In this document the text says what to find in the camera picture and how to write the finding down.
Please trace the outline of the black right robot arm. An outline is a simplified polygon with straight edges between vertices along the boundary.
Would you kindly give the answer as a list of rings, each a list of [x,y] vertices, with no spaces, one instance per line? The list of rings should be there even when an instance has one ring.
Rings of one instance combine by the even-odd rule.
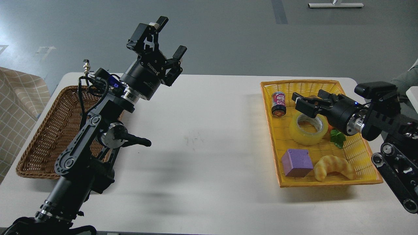
[[[346,136],[357,133],[365,140],[387,134],[372,163],[389,188],[409,213],[417,213],[417,120],[401,114],[405,101],[396,85],[388,82],[358,84],[354,92],[369,100],[357,103],[346,95],[319,90],[317,98],[306,98],[296,92],[292,100],[296,110],[310,118],[325,116],[330,125]]]

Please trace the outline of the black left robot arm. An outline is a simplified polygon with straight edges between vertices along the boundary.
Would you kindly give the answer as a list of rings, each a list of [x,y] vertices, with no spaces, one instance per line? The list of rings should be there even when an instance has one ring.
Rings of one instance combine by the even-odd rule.
[[[119,121],[123,111],[134,112],[139,99],[150,100],[158,87],[172,86],[183,69],[187,48],[180,45],[172,58],[159,49],[158,37],[168,18],[155,23],[140,23],[127,41],[136,60],[122,75],[99,68],[90,73],[84,60],[84,75],[78,79],[77,95],[81,105],[78,133],[58,155],[54,171],[59,180],[34,217],[16,219],[4,235],[96,235],[94,226],[73,228],[91,192],[103,193],[114,183],[114,163],[119,150],[132,145],[151,146],[151,141],[130,134]]]

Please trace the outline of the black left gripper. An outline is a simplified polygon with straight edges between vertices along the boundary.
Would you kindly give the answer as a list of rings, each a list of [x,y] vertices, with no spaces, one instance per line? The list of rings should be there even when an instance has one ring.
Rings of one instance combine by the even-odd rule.
[[[136,53],[137,60],[122,75],[121,82],[134,91],[136,99],[150,100],[161,84],[172,86],[183,72],[181,60],[186,46],[180,45],[168,59],[159,50],[159,33],[168,20],[160,16],[155,23],[140,23],[127,40],[126,47]]]

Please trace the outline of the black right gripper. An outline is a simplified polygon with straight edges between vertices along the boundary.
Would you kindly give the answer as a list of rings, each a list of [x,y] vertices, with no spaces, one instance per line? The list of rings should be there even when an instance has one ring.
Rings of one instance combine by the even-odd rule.
[[[309,118],[323,115],[330,125],[347,136],[359,132],[354,122],[363,105],[346,95],[336,95],[320,89],[317,95],[308,97],[294,92],[292,100],[296,103],[295,109]]]

